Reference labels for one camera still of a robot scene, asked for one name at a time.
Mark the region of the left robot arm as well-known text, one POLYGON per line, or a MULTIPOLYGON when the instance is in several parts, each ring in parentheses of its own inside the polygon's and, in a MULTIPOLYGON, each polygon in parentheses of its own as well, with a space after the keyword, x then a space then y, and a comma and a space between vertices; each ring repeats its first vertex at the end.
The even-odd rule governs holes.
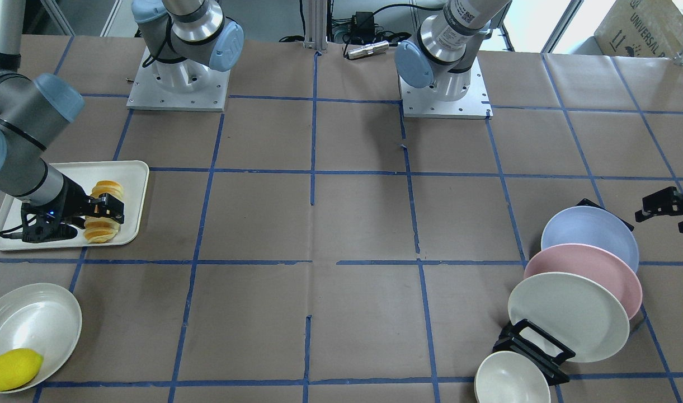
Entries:
POLYGON ((395 66, 408 114, 486 118, 486 87, 477 63, 482 42, 508 1, 447 1, 416 34, 397 45, 395 66))

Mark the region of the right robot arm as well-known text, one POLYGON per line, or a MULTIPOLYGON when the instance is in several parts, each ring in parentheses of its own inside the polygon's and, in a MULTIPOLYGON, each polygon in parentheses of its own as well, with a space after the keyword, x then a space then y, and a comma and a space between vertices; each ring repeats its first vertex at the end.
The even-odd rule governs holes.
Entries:
MULTIPOLYGON (((0 1, 0 191, 18 199, 21 223, 0 232, 29 244, 72 240, 101 244, 124 226, 124 191, 100 181, 91 192, 42 159, 84 108, 82 95, 54 74, 19 74, 26 3, 0 1)), ((149 55, 143 66, 200 66, 226 72, 244 46, 243 28, 218 1, 133 1, 149 55)))

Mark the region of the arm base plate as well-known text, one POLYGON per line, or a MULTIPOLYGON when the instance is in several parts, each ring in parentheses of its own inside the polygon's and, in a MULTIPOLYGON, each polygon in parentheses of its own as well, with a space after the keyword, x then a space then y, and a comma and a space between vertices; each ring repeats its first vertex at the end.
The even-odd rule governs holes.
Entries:
POLYGON ((479 59, 460 77, 442 77, 433 85, 415 88, 398 79, 406 118, 491 118, 491 103, 479 59))
POLYGON ((126 106, 132 110, 223 112, 230 72, 193 60, 140 66, 126 106))

